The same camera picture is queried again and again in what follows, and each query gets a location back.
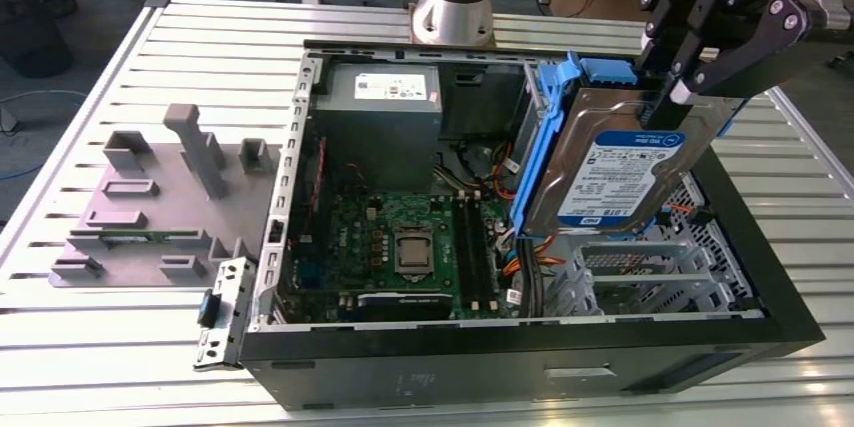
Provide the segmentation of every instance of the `white sticker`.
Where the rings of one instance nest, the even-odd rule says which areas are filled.
[[[519,173],[519,168],[521,167],[509,157],[507,157],[504,159],[504,167],[507,168],[508,171],[511,171],[513,174]]]
[[[652,167],[676,154],[683,143],[678,132],[601,132],[563,199],[560,221],[608,226],[631,217],[655,185]]]
[[[420,74],[359,74],[356,99],[427,100],[427,77]]]
[[[521,292],[513,289],[507,289],[507,303],[512,305],[521,304]]]

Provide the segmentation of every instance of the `green circuit board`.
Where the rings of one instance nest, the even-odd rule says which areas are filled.
[[[340,293],[409,292],[443,293],[453,297],[453,318],[499,317],[488,306],[472,310],[461,305],[460,280],[452,219],[453,199],[449,196],[417,194],[380,194],[337,196],[331,208],[328,248],[325,260],[300,263],[297,277],[308,287],[304,302],[311,317],[336,321]],[[492,226],[505,218],[507,206],[500,201],[479,203],[484,225],[483,235],[493,234]],[[395,272],[395,233],[401,229],[420,229],[432,237],[433,272],[420,278]],[[492,286],[496,289],[495,269]],[[335,295],[311,295],[311,288]]]

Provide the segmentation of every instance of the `hard drive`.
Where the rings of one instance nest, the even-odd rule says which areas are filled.
[[[513,221],[531,236],[636,234],[734,109],[720,105],[726,100],[699,102],[686,106],[678,131],[647,131],[638,114],[654,92],[585,87],[565,95],[573,97],[551,103],[557,111],[540,126],[540,158],[527,165],[529,193]]]

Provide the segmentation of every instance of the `orange wire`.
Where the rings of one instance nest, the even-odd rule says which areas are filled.
[[[504,190],[500,184],[497,183],[497,173],[501,170],[501,165],[504,165],[504,162],[509,158],[509,152],[512,152],[512,142],[507,143],[507,152],[504,153],[504,160],[501,160],[497,164],[495,164],[495,167],[492,167],[492,173],[491,173],[492,188],[495,189],[495,193],[497,194],[497,196],[504,200],[512,200],[516,198],[516,194],[513,192],[508,192],[507,190]]]
[[[680,210],[682,212],[688,212],[688,213],[691,213],[692,211],[692,209],[690,207],[686,207],[684,205],[664,204],[664,207],[670,207],[674,210]]]
[[[549,235],[548,237],[545,237],[545,241],[539,244],[536,247],[533,247],[533,252],[539,255],[543,252],[545,252],[545,249],[548,249],[548,247],[551,247],[551,243],[555,241],[555,236]]]
[[[560,264],[565,264],[565,260],[555,259],[553,257],[539,257],[536,260],[537,260],[537,263],[540,265],[560,265]],[[509,261],[509,263],[507,264],[507,266],[504,267],[504,270],[501,271],[501,273],[504,274],[504,277],[507,277],[507,276],[512,275],[513,273],[516,273],[520,268],[521,268],[521,266],[519,265],[519,260],[517,259],[512,259]]]

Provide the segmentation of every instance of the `ram slot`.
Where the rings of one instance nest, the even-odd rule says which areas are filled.
[[[472,199],[455,202],[453,237],[463,305],[487,310],[493,300],[492,276],[480,205]]]

